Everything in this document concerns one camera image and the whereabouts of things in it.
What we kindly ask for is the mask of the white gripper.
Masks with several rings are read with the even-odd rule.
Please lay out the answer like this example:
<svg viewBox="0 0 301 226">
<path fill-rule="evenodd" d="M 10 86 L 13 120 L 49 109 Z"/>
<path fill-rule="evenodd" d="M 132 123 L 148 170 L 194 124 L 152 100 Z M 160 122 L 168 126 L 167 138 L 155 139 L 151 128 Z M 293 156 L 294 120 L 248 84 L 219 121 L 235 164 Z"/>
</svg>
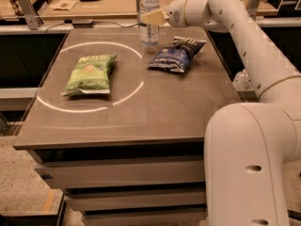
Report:
<svg viewBox="0 0 301 226">
<path fill-rule="evenodd" d="M 163 25 L 166 21 L 174 27 L 187 27 L 185 22 L 185 3 L 186 0 L 174 0 L 166 7 L 166 12 L 157 9 L 140 16 L 140 22 L 143 24 Z"/>
</svg>

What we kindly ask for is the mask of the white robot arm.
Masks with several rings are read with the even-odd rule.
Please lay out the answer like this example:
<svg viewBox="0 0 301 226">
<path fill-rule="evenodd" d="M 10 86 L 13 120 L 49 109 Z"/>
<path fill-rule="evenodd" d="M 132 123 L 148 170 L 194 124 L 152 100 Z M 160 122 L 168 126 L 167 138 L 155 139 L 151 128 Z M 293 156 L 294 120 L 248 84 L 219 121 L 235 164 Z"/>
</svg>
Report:
<svg viewBox="0 0 301 226">
<path fill-rule="evenodd" d="M 174 0 L 144 24 L 230 32 L 258 97 L 214 113 L 204 138 L 210 226 L 290 226 L 282 166 L 301 159 L 301 73 L 265 35 L 244 0 Z"/>
</svg>

